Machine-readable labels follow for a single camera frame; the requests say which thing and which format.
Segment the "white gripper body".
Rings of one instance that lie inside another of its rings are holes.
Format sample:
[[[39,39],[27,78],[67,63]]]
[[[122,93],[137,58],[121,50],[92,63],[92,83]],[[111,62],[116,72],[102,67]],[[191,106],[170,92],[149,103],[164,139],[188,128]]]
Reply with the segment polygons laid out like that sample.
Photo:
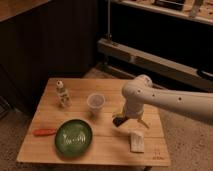
[[[144,104],[134,102],[132,100],[126,100],[122,109],[122,113],[125,117],[130,119],[137,119],[143,115]]]

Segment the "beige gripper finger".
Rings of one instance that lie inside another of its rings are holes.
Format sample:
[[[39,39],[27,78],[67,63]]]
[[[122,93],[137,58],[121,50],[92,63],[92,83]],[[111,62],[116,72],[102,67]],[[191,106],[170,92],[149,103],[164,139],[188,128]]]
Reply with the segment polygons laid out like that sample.
[[[142,118],[138,118],[137,121],[138,121],[140,124],[144,125],[147,129],[149,129],[149,125],[148,125],[145,121],[143,121]]]
[[[112,115],[112,118],[113,118],[113,119],[115,119],[115,118],[121,118],[121,119],[123,119],[123,118],[125,118],[125,116],[124,116],[123,113],[114,113],[114,114]]]

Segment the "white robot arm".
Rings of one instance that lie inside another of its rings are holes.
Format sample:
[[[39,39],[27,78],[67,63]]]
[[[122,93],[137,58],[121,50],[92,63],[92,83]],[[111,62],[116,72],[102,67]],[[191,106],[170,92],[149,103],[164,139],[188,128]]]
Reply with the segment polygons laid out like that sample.
[[[122,96],[125,98],[122,112],[113,115],[116,127],[129,119],[144,124],[145,104],[213,125],[213,93],[157,89],[147,75],[139,75],[123,85]]]

